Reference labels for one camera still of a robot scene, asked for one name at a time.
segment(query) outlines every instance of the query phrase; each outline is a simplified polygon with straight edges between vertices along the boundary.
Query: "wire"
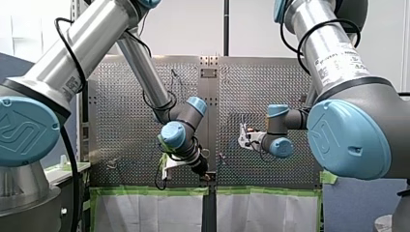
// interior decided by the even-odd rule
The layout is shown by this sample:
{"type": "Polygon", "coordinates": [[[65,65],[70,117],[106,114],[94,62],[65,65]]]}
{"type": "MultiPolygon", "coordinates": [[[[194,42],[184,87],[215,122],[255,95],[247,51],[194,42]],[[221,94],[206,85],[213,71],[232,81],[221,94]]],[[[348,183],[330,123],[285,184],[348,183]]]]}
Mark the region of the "wire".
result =
{"type": "Polygon", "coordinates": [[[170,104],[171,102],[172,102],[172,104],[167,108],[159,108],[159,107],[154,107],[154,106],[152,106],[151,104],[148,103],[147,98],[145,97],[145,91],[142,90],[142,99],[144,100],[145,104],[154,111],[155,115],[157,116],[157,119],[163,125],[165,125],[165,122],[160,120],[160,117],[158,117],[156,111],[161,111],[161,112],[168,111],[168,122],[170,122],[171,121],[171,110],[177,104],[177,96],[174,93],[170,92],[170,91],[168,91],[168,93],[174,98],[174,101],[171,100],[168,104],[170,104]]]}
{"type": "Polygon", "coordinates": [[[147,14],[145,14],[144,19],[142,20],[142,26],[141,26],[141,31],[139,32],[139,37],[141,37],[141,36],[142,36],[142,33],[144,32],[145,21],[147,20],[148,13],[149,13],[149,12],[147,12],[147,14]]]}
{"type": "Polygon", "coordinates": [[[74,54],[74,52],[73,52],[73,50],[72,50],[70,44],[67,42],[66,38],[64,38],[64,35],[63,35],[63,33],[61,32],[61,29],[60,29],[60,21],[69,22],[70,24],[73,24],[73,21],[71,21],[71,20],[69,20],[69,19],[66,19],[66,18],[63,18],[63,17],[57,17],[57,18],[54,20],[54,25],[55,25],[55,29],[57,30],[58,35],[60,36],[61,41],[63,41],[64,46],[65,46],[66,49],[69,51],[69,53],[70,53],[70,55],[72,56],[72,59],[73,59],[73,61],[74,61],[74,63],[75,63],[75,68],[77,69],[78,74],[79,74],[79,79],[81,80],[81,87],[80,87],[80,89],[78,90],[77,93],[81,93],[82,90],[83,90],[84,87],[85,87],[85,84],[86,84],[86,82],[87,82],[87,79],[86,79],[86,77],[85,77],[84,70],[81,68],[81,65],[80,65],[78,59],[76,58],[76,56],[75,56],[75,54],[74,54]]]}
{"type": "MultiPolygon", "coordinates": [[[[143,42],[142,40],[140,40],[139,38],[137,38],[135,35],[133,35],[129,30],[127,30],[126,32],[127,32],[127,34],[129,34],[129,35],[131,36],[131,38],[133,38],[133,39],[134,39],[135,41],[137,41],[139,44],[143,45],[143,46],[147,49],[148,54],[150,55],[150,57],[152,58],[152,53],[151,53],[150,47],[149,47],[145,42],[143,42]]],[[[158,108],[158,107],[154,107],[154,106],[152,106],[151,104],[148,103],[148,101],[147,101],[147,99],[146,99],[146,97],[145,97],[145,91],[142,90],[142,99],[144,100],[145,104],[148,105],[148,107],[150,107],[152,110],[154,110],[154,113],[156,114],[157,119],[158,119],[158,120],[160,121],[160,123],[163,124],[163,125],[164,125],[164,122],[162,122],[162,121],[160,120],[160,117],[158,117],[156,111],[168,111],[168,121],[171,121],[171,109],[177,104],[177,97],[175,96],[175,94],[172,93],[172,92],[170,92],[170,91],[168,91],[168,93],[169,93],[170,95],[172,95],[172,97],[174,98],[175,101],[173,101],[173,104],[170,105],[170,106],[167,107],[167,108],[158,108]]]]}
{"type": "Polygon", "coordinates": [[[285,14],[283,14],[283,16],[282,16],[282,22],[280,23],[280,38],[281,38],[281,40],[283,41],[283,43],[287,46],[287,48],[289,48],[291,51],[293,51],[293,52],[295,52],[295,53],[298,53],[299,51],[298,51],[295,47],[291,46],[291,45],[287,42],[286,38],[284,37],[284,16],[285,16],[285,14]]]}
{"type": "Polygon", "coordinates": [[[329,24],[331,24],[331,23],[335,23],[335,22],[343,22],[343,23],[346,23],[346,24],[350,25],[350,26],[356,31],[356,34],[357,34],[357,40],[356,40],[356,43],[355,43],[355,47],[358,47],[358,45],[360,44],[360,41],[361,41],[361,39],[362,39],[362,34],[361,34],[361,32],[360,32],[360,29],[359,29],[359,27],[356,25],[356,23],[354,23],[354,22],[352,22],[352,21],[350,21],[350,20],[347,20],[347,19],[344,19],[344,18],[335,18],[335,19],[332,19],[332,20],[329,20],[329,21],[324,21],[324,22],[321,22],[321,23],[315,25],[314,27],[310,28],[310,30],[308,30],[308,31],[304,34],[304,36],[301,38],[301,40],[299,41],[298,50],[297,50],[298,62],[299,62],[299,64],[300,64],[300,66],[302,67],[302,69],[304,69],[304,71],[305,71],[307,74],[310,75],[310,71],[309,71],[308,68],[305,66],[304,62],[302,61],[302,47],[303,47],[305,41],[306,41],[306,40],[308,39],[308,37],[309,37],[313,32],[315,32],[316,30],[318,30],[318,29],[320,29],[320,28],[322,28],[322,27],[324,27],[324,26],[327,26],[327,25],[329,25],[329,24]]]}
{"type": "Polygon", "coordinates": [[[67,154],[72,167],[73,174],[73,220],[72,220],[72,232],[77,231],[78,220],[79,220],[79,205],[80,205],[80,196],[79,196],[79,174],[76,166],[75,153],[70,142],[69,135],[67,134],[66,128],[63,126],[61,128],[61,136],[63,137],[64,145],[67,149],[67,154]]]}
{"type": "Polygon", "coordinates": [[[158,182],[157,182],[157,179],[158,179],[158,176],[160,174],[161,167],[162,167],[162,163],[163,163],[163,159],[161,159],[160,164],[158,164],[157,173],[155,174],[155,181],[154,181],[155,187],[157,187],[157,189],[159,189],[159,190],[165,190],[166,189],[166,182],[167,182],[166,178],[165,178],[165,180],[162,181],[162,187],[160,187],[158,185],[158,182]]]}
{"type": "Polygon", "coordinates": [[[143,42],[141,39],[137,38],[137,37],[136,37],[135,35],[133,35],[129,30],[127,30],[126,33],[129,34],[129,36],[130,36],[133,40],[135,40],[135,41],[137,41],[139,44],[143,45],[143,46],[147,49],[148,54],[150,55],[150,57],[151,57],[151,58],[153,57],[153,55],[152,55],[152,53],[151,53],[151,48],[150,48],[145,42],[143,42]]]}

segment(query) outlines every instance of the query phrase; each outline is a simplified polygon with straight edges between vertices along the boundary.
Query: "screw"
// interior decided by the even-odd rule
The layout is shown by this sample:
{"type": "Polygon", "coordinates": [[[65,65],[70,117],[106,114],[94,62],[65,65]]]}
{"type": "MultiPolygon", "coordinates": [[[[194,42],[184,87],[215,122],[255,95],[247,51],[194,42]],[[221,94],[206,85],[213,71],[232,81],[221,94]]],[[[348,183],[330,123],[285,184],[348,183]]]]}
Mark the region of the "screw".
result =
{"type": "Polygon", "coordinates": [[[67,214],[67,209],[63,208],[61,209],[61,217],[64,217],[67,214]]]}

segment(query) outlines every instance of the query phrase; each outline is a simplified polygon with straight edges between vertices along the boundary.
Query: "metal pole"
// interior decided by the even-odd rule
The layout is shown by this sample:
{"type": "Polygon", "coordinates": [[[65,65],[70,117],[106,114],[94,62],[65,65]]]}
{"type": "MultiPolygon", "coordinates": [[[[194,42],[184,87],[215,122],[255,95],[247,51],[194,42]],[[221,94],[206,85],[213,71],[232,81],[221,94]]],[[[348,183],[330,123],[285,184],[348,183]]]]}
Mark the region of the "metal pole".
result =
{"type": "Polygon", "coordinates": [[[229,0],[224,0],[223,13],[223,56],[229,56],[229,0]]]}

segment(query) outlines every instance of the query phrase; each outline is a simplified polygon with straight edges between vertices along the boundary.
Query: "label sticker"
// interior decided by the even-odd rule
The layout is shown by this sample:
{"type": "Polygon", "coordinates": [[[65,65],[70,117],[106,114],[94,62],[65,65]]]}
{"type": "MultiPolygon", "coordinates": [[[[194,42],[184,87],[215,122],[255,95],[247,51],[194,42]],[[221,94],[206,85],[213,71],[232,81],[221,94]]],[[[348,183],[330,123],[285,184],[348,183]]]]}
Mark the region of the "label sticker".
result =
{"type": "Polygon", "coordinates": [[[314,65],[323,86],[370,75],[351,43],[339,44],[332,53],[317,59],[314,65]]]}
{"type": "Polygon", "coordinates": [[[69,102],[76,94],[77,90],[81,87],[81,81],[79,77],[72,76],[61,87],[60,92],[63,93],[67,102],[69,102]]]}

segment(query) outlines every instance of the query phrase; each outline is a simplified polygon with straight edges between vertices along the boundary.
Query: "robotic arm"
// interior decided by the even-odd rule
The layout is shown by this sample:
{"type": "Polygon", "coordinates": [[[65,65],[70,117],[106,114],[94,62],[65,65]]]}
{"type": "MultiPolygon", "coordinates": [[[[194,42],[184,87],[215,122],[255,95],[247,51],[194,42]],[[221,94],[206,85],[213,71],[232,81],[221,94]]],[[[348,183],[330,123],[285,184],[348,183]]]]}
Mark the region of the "robotic arm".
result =
{"type": "Polygon", "coordinates": [[[338,176],[410,178],[410,145],[403,139],[410,133],[408,102],[390,81],[371,74],[350,41],[366,11],[367,0],[276,1],[275,20],[297,36],[312,85],[306,109],[298,114],[270,105],[268,131],[243,130],[241,146],[260,144],[281,157],[279,151],[291,153],[287,130],[307,129],[314,156],[338,176]]]}
{"type": "Polygon", "coordinates": [[[208,169],[193,136],[206,103],[191,97],[174,107],[145,47],[132,29],[161,0],[97,0],[23,77],[0,85],[0,223],[2,231],[59,231],[60,189],[50,188],[40,159],[55,146],[70,117],[70,101],[117,42],[156,115],[170,156],[204,176],[208,169]]]}

